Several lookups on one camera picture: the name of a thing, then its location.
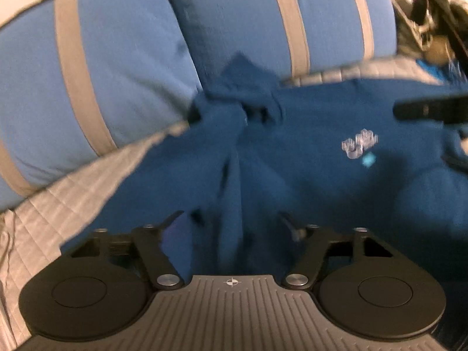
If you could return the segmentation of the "grey quilted bedspread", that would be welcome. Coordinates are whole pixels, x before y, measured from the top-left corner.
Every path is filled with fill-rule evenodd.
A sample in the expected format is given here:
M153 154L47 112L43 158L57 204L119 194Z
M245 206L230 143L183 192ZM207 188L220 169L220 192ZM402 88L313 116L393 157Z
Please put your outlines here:
M303 84L342 82L352 78L408 79L442 84L414 59L396 56L360 65L319 72ZM21 317L18 297L23 286L59 257L59 246L80 232L99 213L121 181L138 165L147 150L178 135L186 123L108 154L24 200L1 214L1 350L15 350L30 334Z

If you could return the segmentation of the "blue striped pillow left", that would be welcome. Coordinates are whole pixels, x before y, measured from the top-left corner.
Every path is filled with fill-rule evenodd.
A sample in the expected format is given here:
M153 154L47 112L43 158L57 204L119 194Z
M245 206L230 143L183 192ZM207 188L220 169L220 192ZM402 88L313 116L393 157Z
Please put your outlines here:
M199 86L169 0L1 0L1 208L182 121Z

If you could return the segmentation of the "blue striped pillow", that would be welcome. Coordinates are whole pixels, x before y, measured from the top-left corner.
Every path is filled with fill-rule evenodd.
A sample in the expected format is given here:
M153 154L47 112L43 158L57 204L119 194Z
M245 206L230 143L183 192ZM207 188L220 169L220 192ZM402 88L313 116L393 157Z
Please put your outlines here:
M202 82L238 54L290 79L397 51L390 0L171 2Z
M182 121L199 86L169 0L1 0L1 208Z

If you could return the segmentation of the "dark cluttered bag pile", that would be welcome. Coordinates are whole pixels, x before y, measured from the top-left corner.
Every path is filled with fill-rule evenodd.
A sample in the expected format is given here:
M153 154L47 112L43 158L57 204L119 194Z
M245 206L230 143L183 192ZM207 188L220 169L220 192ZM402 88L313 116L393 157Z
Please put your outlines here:
M391 0L398 52L447 82L467 81L467 0Z

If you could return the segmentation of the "blue striped pillow right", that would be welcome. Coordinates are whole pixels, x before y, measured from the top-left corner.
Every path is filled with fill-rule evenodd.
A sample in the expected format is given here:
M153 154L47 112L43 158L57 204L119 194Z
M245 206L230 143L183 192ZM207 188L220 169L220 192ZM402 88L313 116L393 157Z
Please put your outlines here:
M238 54L290 79L397 51L390 0L171 2L202 82Z

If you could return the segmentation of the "dark blue sweatshirt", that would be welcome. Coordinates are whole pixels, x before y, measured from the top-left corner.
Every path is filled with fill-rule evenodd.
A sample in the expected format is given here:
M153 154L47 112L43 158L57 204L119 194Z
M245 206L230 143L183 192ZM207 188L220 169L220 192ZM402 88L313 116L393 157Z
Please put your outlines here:
M300 253L287 214L368 228L440 282L466 282L465 130L393 116L396 101L466 91L361 78L288 87L239 56L195 97L190 129L151 147L63 250L182 211L164 244L182 276L282 277Z

